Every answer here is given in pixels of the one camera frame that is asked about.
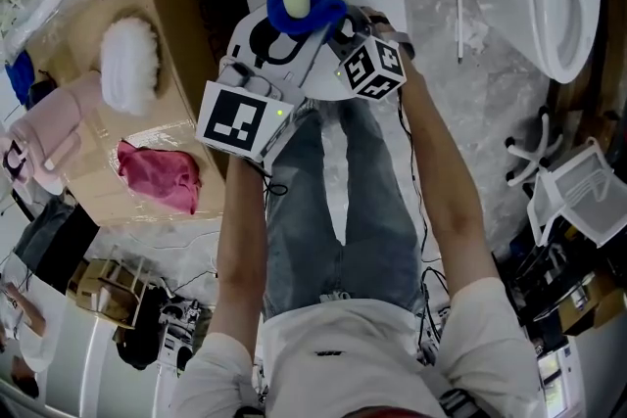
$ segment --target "jeans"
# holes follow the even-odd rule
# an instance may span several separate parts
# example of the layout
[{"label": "jeans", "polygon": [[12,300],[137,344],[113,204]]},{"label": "jeans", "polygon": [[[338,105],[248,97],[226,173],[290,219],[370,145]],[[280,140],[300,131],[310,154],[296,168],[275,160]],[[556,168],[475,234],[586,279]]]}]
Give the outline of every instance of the jeans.
[{"label": "jeans", "polygon": [[379,124],[364,100],[339,107],[348,139],[346,244],[326,203],[321,117],[310,112],[272,167],[272,182],[288,192],[268,201],[266,320],[334,292],[422,308],[418,238]]}]

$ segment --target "pink cloth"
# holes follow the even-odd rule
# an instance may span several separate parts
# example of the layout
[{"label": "pink cloth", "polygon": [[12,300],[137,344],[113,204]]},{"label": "pink cloth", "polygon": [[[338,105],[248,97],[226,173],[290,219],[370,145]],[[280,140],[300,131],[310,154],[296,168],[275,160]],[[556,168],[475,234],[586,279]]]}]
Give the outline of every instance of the pink cloth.
[{"label": "pink cloth", "polygon": [[189,214],[196,212],[201,187],[196,161],[184,152],[135,148],[118,144],[118,174],[128,187],[160,203]]}]

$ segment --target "white fluffy brush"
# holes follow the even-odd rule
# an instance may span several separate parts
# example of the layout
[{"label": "white fluffy brush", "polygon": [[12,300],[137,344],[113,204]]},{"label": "white fluffy brush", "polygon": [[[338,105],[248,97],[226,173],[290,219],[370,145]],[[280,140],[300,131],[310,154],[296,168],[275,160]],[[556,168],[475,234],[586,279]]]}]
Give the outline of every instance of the white fluffy brush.
[{"label": "white fluffy brush", "polygon": [[157,35],[138,18],[113,23],[100,48],[102,94],[117,110],[145,116],[155,101],[157,87]]}]

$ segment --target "gray floor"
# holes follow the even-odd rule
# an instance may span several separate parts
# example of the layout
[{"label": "gray floor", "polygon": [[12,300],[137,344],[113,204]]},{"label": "gray floor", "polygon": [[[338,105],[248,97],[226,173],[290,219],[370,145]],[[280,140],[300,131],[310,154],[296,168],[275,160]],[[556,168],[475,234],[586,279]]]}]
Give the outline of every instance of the gray floor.
[{"label": "gray floor", "polygon": [[[417,53],[414,63],[426,76],[436,105],[479,188],[490,246],[495,252],[502,252],[525,223],[527,202],[519,188],[508,188],[505,183],[505,174],[516,166],[516,161],[506,153],[504,140],[510,135],[527,135],[546,99],[548,80],[484,24],[474,0],[465,0],[464,4],[466,45],[461,65],[457,62],[455,42],[456,0],[407,0],[407,7],[410,36]],[[410,179],[410,148],[399,125],[396,107],[395,96],[374,111],[394,159],[407,205],[421,232],[417,196]],[[347,166],[346,140],[338,124],[331,123],[324,129],[323,143],[329,208],[336,232],[342,236],[346,221]],[[89,254],[102,255],[112,245],[118,245],[120,253],[148,257],[156,273],[168,277],[175,287],[212,268],[218,233],[203,234],[218,229],[219,221],[103,229]],[[133,238],[145,244],[138,244]],[[430,239],[424,258],[437,255],[437,245]],[[438,289],[433,283],[428,285],[433,291]],[[207,274],[181,292],[212,304],[216,300],[217,281]],[[432,298],[439,294],[443,293],[432,293]]]}]

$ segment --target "person in background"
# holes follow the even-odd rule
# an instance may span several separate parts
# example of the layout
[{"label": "person in background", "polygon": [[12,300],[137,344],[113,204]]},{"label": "person in background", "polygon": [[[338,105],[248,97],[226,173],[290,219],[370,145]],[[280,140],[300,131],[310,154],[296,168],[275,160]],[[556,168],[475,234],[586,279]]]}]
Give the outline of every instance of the person in background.
[{"label": "person in background", "polygon": [[[46,353],[44,335],[46,319],[39,309],[32,304],[16,287],[9,283],[2,289],[6,301],[15,314],[5,316],[0,323],[0,351],[4,352],[8,339],[13,338],[20,343],[22,356],[14,356],[11,367],[13,383],[26,395],[39,397],[39,387],[35,373],[45,370],[50,364],[51,354]],[[12,319],[13,325],[5,326],[6,319]]]},{"label": "person in background", "polygon": [[[381,13],[368,15],[380,32],[393,30]],[[544,416],[536,355],[488,250],[476,187],[424,78],[401,53],[402,104],[451,295],[435,367],[416,360],[421,243],[368,103],[349,100],[337,105],[348,139],[344,245],[326,204],[317,110],[297,117],[272,166],[272,182],[288,192],[270,195],[267,220],[264,181],[230,158],[217,306],[178,382],[173,416],[460,416],[446,409],[447,387],[463,416],[476,405],[490,416]],[[265,406],[251,385],[261,312]]]}]

